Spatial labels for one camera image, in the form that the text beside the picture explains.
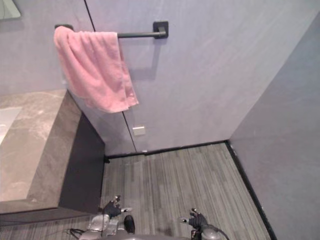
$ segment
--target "electrical outlet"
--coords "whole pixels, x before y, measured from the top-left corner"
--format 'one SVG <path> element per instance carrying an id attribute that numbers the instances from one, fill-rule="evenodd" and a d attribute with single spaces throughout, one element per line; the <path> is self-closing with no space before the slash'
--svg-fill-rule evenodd
<path id="1" fill-rule="evenodd" d="M 135 136 L 141 136 L 146 134 L 146 128 L 145 126 L 135 126 L 132 128 L 133 135 Z"/>

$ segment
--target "pink towel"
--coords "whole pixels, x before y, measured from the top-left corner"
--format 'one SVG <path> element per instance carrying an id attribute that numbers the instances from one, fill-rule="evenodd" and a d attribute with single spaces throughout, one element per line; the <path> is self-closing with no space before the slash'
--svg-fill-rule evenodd
<path id="1" fill-rule="evenodd" d="M 138 104 L 116 32 L 59 26 L 54 43 L 69 88 L 89 107 L 116 113 Z"/>

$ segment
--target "mirror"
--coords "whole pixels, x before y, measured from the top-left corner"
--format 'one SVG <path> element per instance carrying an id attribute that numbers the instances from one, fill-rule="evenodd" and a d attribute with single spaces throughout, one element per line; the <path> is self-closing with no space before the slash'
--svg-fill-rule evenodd
<path id="1" fill-rule="evenodd" d="M 0 20 L 13 19 L 21 16 L 12 0 L 0 0 Z"/>

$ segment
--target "vanity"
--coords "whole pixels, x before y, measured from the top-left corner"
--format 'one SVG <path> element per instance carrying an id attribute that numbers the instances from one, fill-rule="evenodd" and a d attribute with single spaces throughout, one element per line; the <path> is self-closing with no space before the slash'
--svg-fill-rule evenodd
<path id="1" fill-rule="evenodd" d="M 105 145 L 65 90 L 0 96 L 0 226 L 95 214 Z"/>

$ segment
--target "baseboard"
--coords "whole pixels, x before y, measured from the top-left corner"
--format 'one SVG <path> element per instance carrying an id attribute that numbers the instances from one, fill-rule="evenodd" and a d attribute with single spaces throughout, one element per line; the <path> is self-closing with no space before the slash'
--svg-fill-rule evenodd
<path id="1" fill-rule="evenodd" d="M 106 156 L 104 156 L 104 161 L 106 163 L 108 163 L 110 159 L 118 159 L 118 158 L 125 158 L 125 157 L 131 157 L 131 156 L 139 156 L 139 155 L 148 156 L 148 155 L 153 155 L 153 154 L 160 154 L 160 153 L 165 153 L 165 152 L 177 151 L 177 150 L 181 150 L 181 149 L 190 149 L 190 148 L 202 147 L 202 146 L 207 146 L 207 145 L 212 145 L 212 144 L 223 144 L 226 141 L 227 140 L 212 141 L 212 142 L 205 142 L 205 143 L 194 144 L 194 145 L 163 148 L 163 149 L 146 151 L 146 152 L 140 151 L 140 152 L 131 152 L 131 153 L 124 153 L 124 154 L 106 155 Z"/>
<path id="2" fill-rule="evenodd" d="M 226 145 L 226 147 L 227 147 L 227 149 L 228 149 L 228 151 L 229 151 L 229 153 L 230 153 L 230 155 L 231 155 L 231 157 L 232 157 L 232 159 L 234 161 L 234 164 L 236 165 L 236 168 L 237 168 L 238 172 L 241 175 L 241 178 L 242 178 L 242 180 L 243 180 L 243 182 L 244 182 L 244 184 L 245 184 L 245 186 L 246 186 L 246 188 L 247 188 L 247 190 L 248 190 L 248 192 L 249 192 L 249 194 L 250 194 L 250 196 L 251 196 L 251 198 L 252 198 L 252 200 L 253 200 L 253 202 L 255 204 L 256 209 L 259 212 L 259 215 L 260 215 L 260 217 L 261 217 L 261 219 L 262 219 L 262 221 L 263 221 L 263 223 L 265 225 L 266 230 L 268 231 L 268 234 L 269 234 L 271 240 L 277 240 L 275 232 L 272 229 L 272 227 L 271 227 L 271 225 L 270 225 L 270 223 L 269 223 L 269 221 L 267 219 L 265 211 L 263 210 L 263 208 L 262 208 L 262 206 L 261 206 L 261 204 L 260 204 L 260 202 L 258 200 L 258 197 L 257 197 L 257 195 L 256 195 L 256 193 L 255 193 L 255 191 L 254 191 L 249 179 L 248 179 L 248 176 L 247 176 L 244 168 L 242 167 L 239 158 L 235 154 L 235 151 L 231 147 L 230 141 L 226 140 L 225 141 L 225 145 Z"/>
<path id="3" fill-rule="evenodd" d="M 196 148 L 196 147 L 202 147 L 202 146 L 208 146 L 208 145 L 213 145 L 213 144 L 225 144 L 233 161 L 234 164 L 236 165 L 237 170 L 239 171 L 241 178 L 254 202 L 254 205 L 256 209 L 258 210 L 258 213 L 265 225 L 265 228 L 271 238 L 271 240 L 277 240 L 277 237 L 275 235 L 275 232 L 273 231 L 267 216 L 258 200 L 258 197 L 248 179 L 248 176 L 246 175 L 245 170 L 243 169 L 241 162 L 237 155 L 235 154 L 233 148 L 230 145 L 229 140 L 222 140 L 222 141 L 213 141 L 213 142 L 206 142 L 206 143 L 200 143 L 200 144 L 194 144 L 194 145 L 186 145 L 186 146 L 180 146 L 180 147 L 171 147 L 171 148 L 164 148 L 164 149 L 159 149 L 159 150 L 152 150 L 148 152 L 131 152 L 131 153 L 125 153 L 125 154 L 115 154 L 115 155 L 108 155 L 104 157 L 105 163 L 109 163 L 110 159 L 118 159 L 118 158 L 125 158 L 125 157 L 131 157 L 131 156 L 139 156 L 139 155 L 153 155 L 153 154 L 160 154 L 160 153 L 165 153 L 165 152 L 171 152 L 171 151 L 177 151 L 177 150 L 182 150 L 182 149 L 189 149 L 189 148 Z"/>

